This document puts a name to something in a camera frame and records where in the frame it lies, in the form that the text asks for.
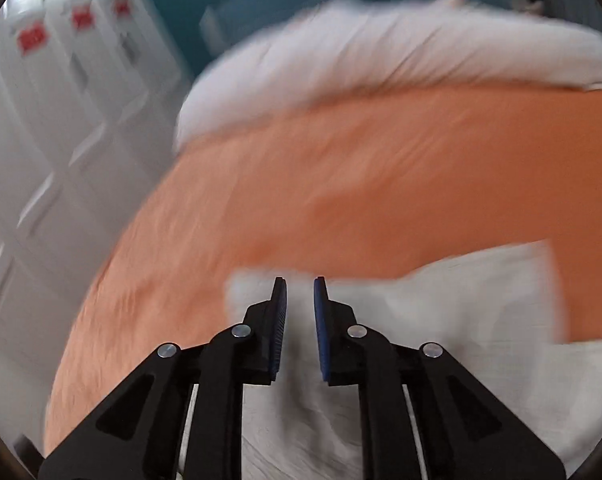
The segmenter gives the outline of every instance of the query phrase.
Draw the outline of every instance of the white pillow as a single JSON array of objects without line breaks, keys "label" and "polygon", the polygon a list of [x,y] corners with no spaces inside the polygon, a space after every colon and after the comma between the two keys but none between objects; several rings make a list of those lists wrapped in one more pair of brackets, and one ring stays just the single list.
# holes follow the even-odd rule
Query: white pillow
[{"label": "white pillow", "polygon": [[355,88],[602,84],[602,33],[513,12],[334,0],[257,33],[195,82],[175,144]]}]

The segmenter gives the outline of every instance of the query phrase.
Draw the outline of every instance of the cabinet door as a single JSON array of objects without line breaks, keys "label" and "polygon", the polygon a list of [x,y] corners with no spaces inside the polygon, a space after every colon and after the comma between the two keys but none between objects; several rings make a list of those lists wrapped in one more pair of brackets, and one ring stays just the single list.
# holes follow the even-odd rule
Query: cabinet door
[{"label": "cabinet door", "polygon": [[[94,0],[94,8],[104,20],[103,34],[108,47],[116,53],[126,73],[143,81],[147,92],[143,101],[131,105],[120,118],[119,131],[126,143],[155,176],[165,173],[172,164],[172,139],[178,113],[174,101],[180,88],[181,73],[177,65],[164,67],[155,56],[134,20],[137,7],[129,0]],[[116,9],[123,7],[126,11]]]},{"label": "cabinet door", "polygon": [[12,227],[52,177],[51,165],[19,120],[0,70],[0,213]]},{"label": "cabinet door", "polygon": [[[116,12],[126,4],[129,13]],[[168,121],[174,124],[181,104],[190,90],[191,81],[181,68],[159,30],[159,17],[148,9],[149,0],[113,0],[108,7],[121,34],[133,44],[139,44],[141,55],[137,70],[156,93],[157,102]]]},{"label": "cabinet door", "polygon": [[0,350],[52,380],[79,302],[47,286],[0,235]]}]

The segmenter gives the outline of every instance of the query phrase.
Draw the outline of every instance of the orange bed sheet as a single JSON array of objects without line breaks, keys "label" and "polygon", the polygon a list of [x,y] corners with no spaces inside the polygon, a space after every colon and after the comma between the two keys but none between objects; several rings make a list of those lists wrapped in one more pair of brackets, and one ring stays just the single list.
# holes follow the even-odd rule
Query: orange bed sheet
[{"label": "orange bed sheet", "polygon": [[393,278],[541,239],[570,338],[602,338],[602,92],[406,89],[195,140],[88,293],[45,450],[156,346],[225,328],[223,284],[237,268]]}]

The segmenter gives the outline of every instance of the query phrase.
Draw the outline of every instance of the white cloth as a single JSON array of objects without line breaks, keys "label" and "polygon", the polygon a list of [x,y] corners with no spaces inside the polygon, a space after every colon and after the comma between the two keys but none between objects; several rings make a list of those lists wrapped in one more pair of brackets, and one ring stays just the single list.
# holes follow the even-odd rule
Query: white cloth
[{"label": "white cloth", "polygon": [[[246,386],[243,478],[361,478],[356,386],[321,380],[313,277],[243,271],[230,279],[233,322],[287,281],[281,370]],[[561,300],[544,244],[441,260],[400,280],[329,281],[331,299],[391,342],[441,343],[556,452],[572,472],[602,436],[602,341],[556,344]]]},{"label": "white cloth", "polygon": [[175,146],[352,89],[485,81],[601,85],[602,33],[454,0],[333,0],[210,65],[181,108]]}]

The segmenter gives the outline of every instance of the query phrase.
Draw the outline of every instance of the white cabinet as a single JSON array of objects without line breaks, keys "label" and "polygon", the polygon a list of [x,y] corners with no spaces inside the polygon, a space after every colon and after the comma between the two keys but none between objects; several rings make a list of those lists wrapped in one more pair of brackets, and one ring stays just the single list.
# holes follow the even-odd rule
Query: white cabinet
[{"label": "white cabinet", "polygon": [[94,273],[172,163],[189,76],[147,0],[0,13],[0,349],[51,380]]}]

